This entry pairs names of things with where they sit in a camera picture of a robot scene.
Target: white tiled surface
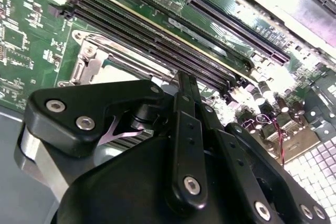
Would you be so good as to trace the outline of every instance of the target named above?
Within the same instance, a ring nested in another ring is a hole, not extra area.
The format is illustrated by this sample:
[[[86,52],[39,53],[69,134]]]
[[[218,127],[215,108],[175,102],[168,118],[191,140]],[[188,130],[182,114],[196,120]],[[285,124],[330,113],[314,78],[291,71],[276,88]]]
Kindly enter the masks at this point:
[[[286,164],[285,169],[336,224],[336,137]]]

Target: motherboard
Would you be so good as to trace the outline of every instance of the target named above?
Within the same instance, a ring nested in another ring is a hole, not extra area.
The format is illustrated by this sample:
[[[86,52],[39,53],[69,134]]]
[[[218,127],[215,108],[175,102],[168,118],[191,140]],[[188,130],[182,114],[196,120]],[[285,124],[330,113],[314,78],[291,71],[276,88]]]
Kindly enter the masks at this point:
[[[314,1],[336,14],[336,0]],[[41,88],[144,78],[163,85],[183,70],[224,125],[255,133],[260,121],[260,141],[282,133],[287,141],[306,128],[302,102],[335,58],[249,0],[0,0],[0,105],[18,112]]]

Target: electrolytic capacitor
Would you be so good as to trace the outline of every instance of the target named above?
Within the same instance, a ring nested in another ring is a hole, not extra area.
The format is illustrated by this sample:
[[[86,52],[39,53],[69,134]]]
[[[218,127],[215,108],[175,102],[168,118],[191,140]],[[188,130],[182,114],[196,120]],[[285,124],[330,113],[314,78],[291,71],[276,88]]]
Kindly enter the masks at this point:
[[[289,111],[289,108],[283,98],[277,98],[277,104],[279,105],[282,113],[286,113]]]
[[[273,92],[271,91],[271,89],[267,85],[266,81],[259,82],[259,89],[260,89],[261,93],[263,94],[262,96],[265,99],[270,100],[273,97]]]
[[[304,108],[302,104],[298,101],[293,103],[293,109],[295,111],[295,114],[297,115],[303,115],[304,114]]]
[[[251,93],[252,93],[253,99],[255,100],[258,106],[263,105],[265,103],[266,100],[258,88],[253,89]]]
[[[254,127],[254,124],[251,123],[250,125],[248,125],[246,127],[247,131],[250,133],[250,134],[254,134],[257,132],[256,128]]]

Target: red wire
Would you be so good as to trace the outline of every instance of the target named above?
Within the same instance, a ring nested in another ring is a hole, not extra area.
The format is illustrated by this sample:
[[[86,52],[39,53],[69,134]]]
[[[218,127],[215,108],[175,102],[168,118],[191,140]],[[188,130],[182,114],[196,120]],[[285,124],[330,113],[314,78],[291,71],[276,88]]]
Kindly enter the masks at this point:
[[[275,129],[278,131],[279,143],[280,143],[281,163],[282,163],[282,166],[284,167],[284,166],[285,166],[285,150],[283,149],[283,137],[282,137],[282,132],[281,132],[280,125],[278,124],[278,122],[276,121],[276,119],[274,119],[273,123],[274,123],[274,127],[275,127]]]

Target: metal panel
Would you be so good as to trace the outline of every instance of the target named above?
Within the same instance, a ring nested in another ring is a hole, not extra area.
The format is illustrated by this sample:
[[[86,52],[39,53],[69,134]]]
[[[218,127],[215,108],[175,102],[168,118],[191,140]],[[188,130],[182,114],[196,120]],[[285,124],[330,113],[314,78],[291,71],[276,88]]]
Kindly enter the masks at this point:
[[[336,19],[317,2],[313,0],[255,1],[282,19],[286,26],[312,45],[317,46],[317,40],[314,40],[315,34],[332,47],[336,47]],[[330,51],[330,47],[323,43],[319,43],[318,46],[325,51]]]
[[[50,189],[15,164],[21,115],[0,107],[0,223],[49,224],[58,208]]]

